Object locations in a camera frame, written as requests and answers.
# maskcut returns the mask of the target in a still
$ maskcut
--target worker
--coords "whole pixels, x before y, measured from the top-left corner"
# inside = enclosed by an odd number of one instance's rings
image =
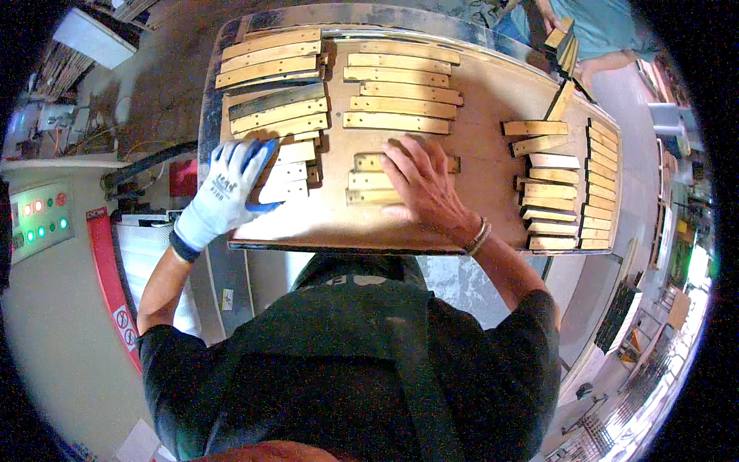
[[[640,58],[651,62],[659,52],[655,36],[628,0],[536,0],[535,4],[527,12],[519,3],[493,30],[531,46],[535,24],[543,22],[548,35],[555,28],[566,32],[562,17],[574,19],[573,33],[580,44],[574,75],[587,89],[593,88],[597,72],[621,69]]]
[[[206,347],[172,327],[193,261],[276,205],[245,202],[276,140],[228,141],[174,224],[139,305],[143,388],[178,460],[527,461],[559,389],[559,316],[539,274],[454,192],[441,147],[381,165],[405,202],[474,257],[512,312],[483,330],[426,289],[412,257],[317,254],[294,289]]]

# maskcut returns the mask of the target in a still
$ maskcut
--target white and blue glove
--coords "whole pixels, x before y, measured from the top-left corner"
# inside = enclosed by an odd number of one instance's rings
[[[226,141],[213,150],[211,171],[174,223],[170,236],[174,250],[182,258],[194,261],[216,237],[280,206],[247,203],[256,179],[277,147],[277,140],[244,140]]]

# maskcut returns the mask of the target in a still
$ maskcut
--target stack of wooden pieces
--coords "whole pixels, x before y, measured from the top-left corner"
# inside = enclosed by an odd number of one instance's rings
[[[582,206],[580,248],[610,247],[613,212],[616,210],[616,172],[619,137],[597,120],[588,119],[588,159],[586,181],[588,198]]]
[[[359,82],[344,128],[385,129],[447,135],[462,95],[449,89],[459,53],[433,45],[376,40],[348,57],[345,82]]]
[[[299,29],[258,36],[248,34],[240,44],[225,48],[217,89],[262,84],[297,84],[322,81],[326,63],[321,55],[321,30]]]

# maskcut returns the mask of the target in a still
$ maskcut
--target wooden piece with holes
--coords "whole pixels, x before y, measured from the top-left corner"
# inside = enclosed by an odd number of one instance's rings
[[[504,135],[566,135],[565,122],[546,120],[519,120],[503,123]]]
[[[447,61],[452,64],[460,63],[460,54],[454,50],[395,40],[369,40],[359,44],[359,52],[415,56],[417,58]]]
[[[295,135],[303,132],[314,132],[316,130],[322,130],[328,128],[328,122],[326,114],[314,114],[306,115],[304,117],[284,120],[278,123],[271,123],[258,129],[234,133],[234,137],[237,140],[241,140],[246,137],[254,137],[258,140],[271,140],[277,137],[286,137],[288,135]]]
[[[437,103],[462,106],[464,100],[457,90],[435,86],[397,84],[395,82],[363,82],[359,87],[362,96],[389,96],[412,100],[436,101]]]
[[[532,152],[541,151],[542,149],[561,146],[565,143],[567,143],[567,135],[545,135],[529,138],[528,140],[516,141],[510,143],[509,146],[512,157],[521,157]]]
[[[351,53],[350,66],[394,67],[396,69],[413,69],[438,74],[452,74],[452,65],[435,59],[417,56],[383,55],[377,53]]]
[[[315,70],[318,68],[318,60],[315,56],[297,56],[279,61],[268,61],[266,63],[254,64],[240,69],[218,74],[216,77],[216,88],[239,84],[257,78],[270,75],[286,74],[289,72],[301,72]]]
[[[231,59],[235,56],[265,50],[267,48],[316,40],[321,40],[321,29],[319,28],[291,30],[289,32],[264,35],[256,38],[249,38],[247,35],[242,43],[223,49],[221,59]]]
[[[420,115],[389,114],[384,112],[345,112],[345,129],[385,129],[401,132],[425,132],[447,135],[449,122]]]
[[[433,101],[410,100],[407,98],[384,98],[381,96],[352,96],[349,99],[352,111],[391,112],[393,114],[425,115],[440,119],[457,117],[454,104]]]

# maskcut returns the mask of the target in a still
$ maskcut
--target wooden plank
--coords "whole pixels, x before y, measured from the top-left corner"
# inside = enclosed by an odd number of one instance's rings
[[[425,115],[427,117],[436,117],[440,119],[454,119],[457,117],[457,107],[454,104],[410,100],[407,98],[352,96],[349,99],[349,107],[352,110],[362,110],[367,112]]]
[[[535,169],[579,169],[580,161],[576,156],[564,154],[547,154],[545,152],[532,152],[528,155],[531,166]]]
[[[526,247],[532,251],[554,251],[554,250],[570,250],[575,248],[577,239],[574,237],[549,237],[549,236],[530,236]]]
[[[362,96],[389,96],[391,98],[436,101],[437,103],[448,103],[456,106],[464,104],[462,95],[457,90],[394,82],[363,82],[359,87],[359,94]]]
[[[588,183],[588,194],[592,194],[593,196],[602,197],[604,199],[616,201],[616,193],[613,191],[609,191],[606,188],[603,188],[602,186],[598,186],[594,183]]]
[[[231,121],[231,133],[244,132],[270,123],[282,122],[304,115],[318,114],[328,110],[328,101],[325,97],[315,100],[299,101],[285,106],[267,109],[256,114],[247,115]]]
[[[523,220],[531,220],[532,218],[544,218],[547,220],[575,221],[577,219],[577,214],[569,210],[559,210],[557,208],[524,205],[521,208],[521,218]]]
[[[224,48],[221,59],[231,59],[235,56],[245,55],[250,52],[265,50],[267,48],[281,47],[288,44],[300,44],[307,41],[321,40],[321,29],[291,30],[289,32],[264,35],[262,37],[249,39],[248,35],[240,44]]]
[[[519,120],[503,123],[504,135],[566,135],[565,122],[546,120]]]
[[[314,132],[327,128],[326,113],[322,112],[321,114],[306,115],[297,119],[271,123],[259,129],[234,133],[234,138],[241,140],[245,137],[255,137],[258,140],[271,140],[277,137],[286,137],[303,132]]]
[[[241,69],[224,72],[216,76],[216,88],[239,84],[257,78],[270,75],[285,74],[287,72],[299,72],[315,70],[318,68],[318,60],[315,56],[297,56],[279,61],[268,61],[266,63],[254,64]]]
[[[345,112],[342,115],[345,129],[385,129],[400,132],[425,132],[447,135],[447,120],[421,117],[420,115],[389,114],[385,112]]]
[[[613,219],[613,212],[603,208],[593,207],[592,205],[583,204],[582,214],[585,217],[600,218],[601,220]]]
[[[438,74],[452,74],[452,65],[435,59],[417,56],[385,55],[378,53],[350,53],[350,66],[394,67],[396,69],[413,69]]]
[[[359,52],[415,56],[417,58],[447,61],[452,64],[460,63],[460,54],[453,50],[447,50],[433,45],[412,44],[410,42],[396,40],[369,40],[359,44]]]
[[[528,170],[528,176],[537,180],[557,181],[574,185],[580,183],[580,175],[571,170],[532,168]]]
[[[267,48],[245,55],[236,56],[221,63],[219,73],[230,72],[242,67],[254,64],[265,63],[267,61],[278,61],[280,59],[295,58],[296,56],[319,55],[321,54],[321,41],[309,41],[301,44],[288,44],[281,47]]]
[[[577,197],[577,188],[562,185],[541,185],[526,183],[524,195],[527,197],[552,197],[555,199],[574,199]]]
[[[561,120],[562,113],[565,111],[567,103],[570,102],[570,98],[572,98],[572,92],[574,90],[575,83],[573,83],[572,80],[566,80],[559,88],[559,91],[554,97],[551,106],[549,106],[549,110],[547,111],[547,115],[544,117],[544,119]]]
[[[597,162],[593,162],[593,159],[586,159],[585,165],[587,166],[588,171],[591,171],[602,177],[606,177],[608,180],[616,181],[616,173],[613,170],[609,169],[606,166],[602,166]]]
[[[592,205],[597,208],[605,208],[606,210],[616,210],[616,203],[612,200],[603,199],[602,197],[593,196],[588,194],[588,205]]]
[[[509,143],[512,157],[521,157],[532,152],[561,146],[567,143],[567,135],[546,135]]]
[[[260,96],[228,108],[228,119],[235,120],[267,109],[285,106],[299,101],[315,100],[326,96],[323,83],[299,86]]]
[[[420,70],[395,69],[391,67],[345,67],[345,82],[398,82],[449,88],[449,77]]]

